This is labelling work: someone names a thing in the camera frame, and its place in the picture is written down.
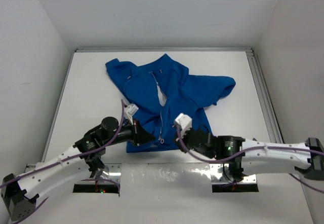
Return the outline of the blue zip-up jacket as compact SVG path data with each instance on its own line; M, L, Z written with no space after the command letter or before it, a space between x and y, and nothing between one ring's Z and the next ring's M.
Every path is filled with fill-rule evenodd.
M227 76L191 75L188 67L167 54L141 66L118 59L105 66L122 95L137 106L134 118L156 138L141 146L127 142L127 153L176 150L173 124L180 113L192 118L194 129L210 130L204 109L216 105L236 85L235 80Z

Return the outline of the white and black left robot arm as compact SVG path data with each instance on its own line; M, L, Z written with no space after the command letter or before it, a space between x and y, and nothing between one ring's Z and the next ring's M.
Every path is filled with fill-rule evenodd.
M11 221L25 220L66 184L94 177L105 167L101 156L106 147L127 141L140 146L154 140L138 120L123 124L114 117L104 118L59 156L27 173L3 178L1 198Z

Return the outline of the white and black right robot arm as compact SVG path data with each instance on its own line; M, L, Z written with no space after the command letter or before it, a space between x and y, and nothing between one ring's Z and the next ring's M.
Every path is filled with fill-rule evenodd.
M308 180L323 180L323 146L317 138L302 143L280 144L238 136L214 136L201 129L182 132L176 126L179 149L210 164L228 164L236 181L254 174L298 174Z

